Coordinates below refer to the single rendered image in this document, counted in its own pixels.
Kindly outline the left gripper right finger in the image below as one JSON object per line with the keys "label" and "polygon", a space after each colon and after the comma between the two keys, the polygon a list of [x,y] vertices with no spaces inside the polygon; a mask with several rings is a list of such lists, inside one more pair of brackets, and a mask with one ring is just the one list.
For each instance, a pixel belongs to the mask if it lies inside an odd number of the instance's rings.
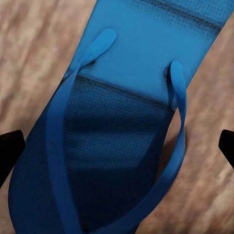
{"label": "left gripper right finger", "polygon": [[234,132],[222,130],[218,146],[234,169]]}

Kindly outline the sandal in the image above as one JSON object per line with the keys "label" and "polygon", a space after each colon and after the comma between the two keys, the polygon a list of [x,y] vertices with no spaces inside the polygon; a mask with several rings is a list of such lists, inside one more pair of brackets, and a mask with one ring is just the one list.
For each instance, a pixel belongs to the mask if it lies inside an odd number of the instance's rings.
{"label": "sandal", "polygon": [[[135,234],[185,153],[186,90],[234,0],[97,0],[13,167],[16,234]],[[176,109],[173,155],[158,181]]]}

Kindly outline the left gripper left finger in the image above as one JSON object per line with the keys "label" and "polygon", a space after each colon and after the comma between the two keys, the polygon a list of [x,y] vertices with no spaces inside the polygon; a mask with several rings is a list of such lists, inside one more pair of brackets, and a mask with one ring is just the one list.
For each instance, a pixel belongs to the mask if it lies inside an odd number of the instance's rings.
{"label": "left gripper left finger", "polygon": [[22,130],[0,135],[0,189],[24,149]]}

